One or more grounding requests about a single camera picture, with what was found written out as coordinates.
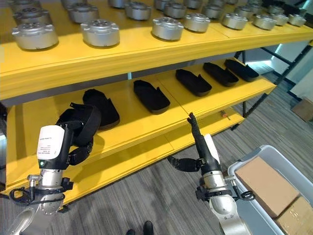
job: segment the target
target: black cable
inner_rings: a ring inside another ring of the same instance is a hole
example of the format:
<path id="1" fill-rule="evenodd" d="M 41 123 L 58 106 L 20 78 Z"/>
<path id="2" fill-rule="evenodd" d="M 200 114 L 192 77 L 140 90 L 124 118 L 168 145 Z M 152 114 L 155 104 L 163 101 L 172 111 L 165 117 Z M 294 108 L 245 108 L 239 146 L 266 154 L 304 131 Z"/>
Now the black cable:
<path id="1" fill-rule="evenodd" d="M 235 193 L 237 194 L 236 197 L 233 197 L 235 199 L 235 201 L 237 200 L 244 200 L 244 201 L 252 201 L 255 199 L 255 195 L 253 194 L 253 191 L 246 191 L 240 194 L 238 186 L 235 185 L 233 186 Z"/>
<path id="2" fill-rule="evenodd" d="M 20 198 L 16 198 L 14 196 L 14 193 L 16 191 L 22 192 L 23 196 Z M 41 203 L 47 203 L 47 202 L 58 202 L 58 201 L 62 201 L 65 199 L 65 195 L 62 194 L 62 197 L 58 198 L 58 199 L 31 202 L 30 201 L 30 198 L 31 198 L 30 193 L 28 191 L 26 191 L 24 187 L 15 188 L 15 189 L 11 190 L 9 193 L 9 197 L 16 205 L 21 206 L 21 207 L 26 207 L 26 206 L 31 206 L 31 205 L 35 205 L 35 204 L 41 204 Z"/>

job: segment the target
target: cardboard box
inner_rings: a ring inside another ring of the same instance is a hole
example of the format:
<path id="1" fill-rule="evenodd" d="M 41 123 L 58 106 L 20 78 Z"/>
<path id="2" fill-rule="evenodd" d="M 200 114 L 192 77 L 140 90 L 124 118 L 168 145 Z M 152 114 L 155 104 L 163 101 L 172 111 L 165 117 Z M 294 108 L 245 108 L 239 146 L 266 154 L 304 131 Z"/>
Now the cardboard box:
<path id="1" fill-rule="evenodd" d="M 294 106 L 292 111 L 306 122 L 313 120 L 313 102 L 306 98 Z"/>
<path id="2" fill-rule="evenodd" d="M 299 197 L 276 219 L 287 235 L 313 235 L 313 209 L 303 197 Z"/>
<path id="3" fill-rule="evenodd" d="M 278 217 L 299 195 L 277 171 L 260 157 L 256 157 L 235 174 L 248 190 L 252 190 L 256 200 L 270 215 Z"/>

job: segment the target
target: yellow shelving unit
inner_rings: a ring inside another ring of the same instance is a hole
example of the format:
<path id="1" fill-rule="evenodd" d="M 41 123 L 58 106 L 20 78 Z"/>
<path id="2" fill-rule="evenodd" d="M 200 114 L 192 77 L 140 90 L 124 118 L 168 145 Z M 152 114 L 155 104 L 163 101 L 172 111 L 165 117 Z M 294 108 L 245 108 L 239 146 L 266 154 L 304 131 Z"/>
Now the yellow shelving unit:
<path id="1" fill-rule="evenodd" d="M 151 0 L 144 0 L 152 5 Z M 72 23 L 60 2 L 43 3 L 52 17 L 59 44 L 42 51 L 24 51 L 14 42 L 16 26 L 8 8 L 0 9 L 0 40 L 3 51 L 0 100 L 122 73 L 204 58 L 279 43 L 313 39 L 313 29 L 303 26 L 276 26 L 271 31 L 248 23 L 244 30 L 226 28 L 212 22 L 206 33 L 184 30 L 176 42 L 161 41 L 151 35 L 152 21 L 135 21 L 123 9 L 111 8 L 107 1 L 91 0 L 100 17 L 120 26 L 120 43 L 110 48 L 92 48 L 82 40 L 79 24 Z M 228 6 L 225 12 L 231 12 Z M 151 19 L 161 17 L 153 9 Z"/>
<path id="2" fill-rule="evenodd" d="M 199 120 L 203 133 L 215 134 L 244 120 L 237 112 L 228 108 L 225 110 L 230 120 L 215 113 Z M 65 192 L 64 204 L 68 204 L 82 196 L 87 195 L 105 185 L 140 170 L 154 162 L 169 156 L 184 147 L 194 143 L 187 121 L 184 126 L 174 131 L 155 137 L 151 140 L 124 149 L 110 156 L 98 160 L 96 163 L 79 164 L 69 167 L 64 177 L 74 182 L 73 190 Z M 2 193 L 8 194 L 13 188 L 26 187 L 27 181 L 19 182 L 7 187 Z"/>
<path id="3" fill-rule="evenodd" d="M 224 60 L 215 63 L 223 66 Z M 139 146 L 158 136 L 164 136 L 173 146 L 173 151 L 178 151 L 193 143 L 190 130 L 186 126 L 186 118 L 190 112 L 194 112 L 200 124 L 207 127 L 204 133 L 215 134 L 243 120 L 237 113 L 229 111 L 234 119 L 230 122 L 223 120 L 222 125 L 211 126 L 210 124 L 221 119 L 220 110 L 261 93 L 269 93 L 275 88 L 274 84 L 262 76 L 254 82 L 239 79 L 234 87 L 224 87 L 203 71 L 200 65 L 185 69 L 195 74 L 201 73 L 212 85 L 208 95 L 196 97 L 191 94 L 176 80 L 174 70 L 140 78 L 154 87 L 160 87 L 171 101 L 169 109 L 160 115 L 150 114 L 136 97 L 133 91 L 133 82 L 136 79 L 95 87 L 111 98 L 121 121 L 110 130 L 96 133 L 91 155 L 79 166 L 97 165 L 103 158 L 111 158 L 114 154 L 127 151 L 130 147 Z M 7 125 L 7 188 L 24 184 L 28 174 L 39 173 L 36 149 L 40 128 L 54 124 L 71 102 L 82 103 L 84 91 L 47 97 L 10 108 Z"/>

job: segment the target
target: black shoe on floor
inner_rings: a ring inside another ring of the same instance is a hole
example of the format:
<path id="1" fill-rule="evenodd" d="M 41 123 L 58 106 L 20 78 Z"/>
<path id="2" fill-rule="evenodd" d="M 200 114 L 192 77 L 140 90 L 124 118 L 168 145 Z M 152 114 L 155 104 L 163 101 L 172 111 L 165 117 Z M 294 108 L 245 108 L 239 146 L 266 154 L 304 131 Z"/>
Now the black shoe on floor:
<path id="1" fill-rule="evenodd" d="M 126 235 L 135 235 L 134 229 L 129 229 L 126 233 Z"/>
<path id="2" fill-rule="evenodd" d="M 143 235 L 153 235 L 153 224 L 151 221 L 146 221 L 143 226 Z"/>

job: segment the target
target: small tool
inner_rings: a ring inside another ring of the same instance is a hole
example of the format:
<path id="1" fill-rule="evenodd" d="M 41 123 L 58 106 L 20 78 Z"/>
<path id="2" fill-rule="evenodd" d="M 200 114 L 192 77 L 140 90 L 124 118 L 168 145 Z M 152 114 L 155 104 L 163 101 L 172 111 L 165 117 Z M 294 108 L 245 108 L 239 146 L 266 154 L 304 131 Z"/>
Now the small tool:
<path id="1" fill-rule="evenodd" d="M 227 113 L 225 113 L 224 110 L 221 111 L 222 117 L 224 118 L 228 118 L 228 120 L 230 120 L 229 116 L 227 115 Z"/>

